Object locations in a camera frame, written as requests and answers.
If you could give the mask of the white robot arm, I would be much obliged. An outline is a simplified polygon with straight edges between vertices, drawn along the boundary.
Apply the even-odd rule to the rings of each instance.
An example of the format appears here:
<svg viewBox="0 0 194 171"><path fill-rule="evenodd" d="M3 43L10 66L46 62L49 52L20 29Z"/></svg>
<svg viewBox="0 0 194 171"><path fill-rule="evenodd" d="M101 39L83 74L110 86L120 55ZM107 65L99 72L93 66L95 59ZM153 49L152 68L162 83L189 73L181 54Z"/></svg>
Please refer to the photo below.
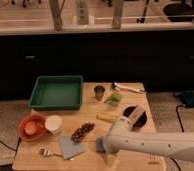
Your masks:
<svg viewBox="0 0 194 171"><path fill-rule="evenodd" d="M194 162L194 132L135 132L125 116L111 125L102 144L107 154L128 150Z"/></svg>

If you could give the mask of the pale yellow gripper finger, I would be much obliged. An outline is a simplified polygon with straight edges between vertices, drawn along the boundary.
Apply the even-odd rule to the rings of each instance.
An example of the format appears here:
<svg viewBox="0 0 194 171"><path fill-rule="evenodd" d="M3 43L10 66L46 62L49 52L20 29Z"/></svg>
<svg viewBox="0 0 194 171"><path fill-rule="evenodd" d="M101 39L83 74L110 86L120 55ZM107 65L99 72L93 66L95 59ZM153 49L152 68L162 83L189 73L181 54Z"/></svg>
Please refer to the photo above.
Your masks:
<svg viewBox="0 0 194 171"><path fill-rule="evenodd" d="M116 153L107 153L106 157L105 157L105 160L106 160L106 164L108 166L112 166L116 163L117 154Z"/></svg>

